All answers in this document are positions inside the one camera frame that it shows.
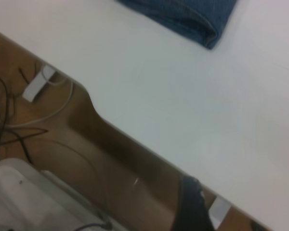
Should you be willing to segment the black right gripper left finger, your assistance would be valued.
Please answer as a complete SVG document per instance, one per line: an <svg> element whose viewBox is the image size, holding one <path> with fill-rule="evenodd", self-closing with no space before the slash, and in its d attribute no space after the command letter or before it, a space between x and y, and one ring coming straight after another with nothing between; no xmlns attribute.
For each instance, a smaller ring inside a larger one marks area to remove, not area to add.
<svg viewBox="0 0 289 231"><path fill-rule="evenodd" d="M172 225L173 231L192 231L195 223L193 221L192 201L192 178L183 177L180 180L178 191L178 206Z"/></svg>

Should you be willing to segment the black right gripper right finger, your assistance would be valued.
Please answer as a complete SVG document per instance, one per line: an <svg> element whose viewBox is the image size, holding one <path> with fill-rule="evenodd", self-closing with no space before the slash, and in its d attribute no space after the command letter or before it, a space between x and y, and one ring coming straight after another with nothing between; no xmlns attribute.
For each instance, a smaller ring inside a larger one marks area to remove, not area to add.
<svg viewBox="0 0 289 231"><path fill-rule="evenodd" d="M213 223L210 219L208 209L205 204L205 195L199 180L192 178L192 183L194 187L194 192L196 195L194 199L196 203L194 205L195 216L196 216L196 230L197 231L215 231Z"/></svg>

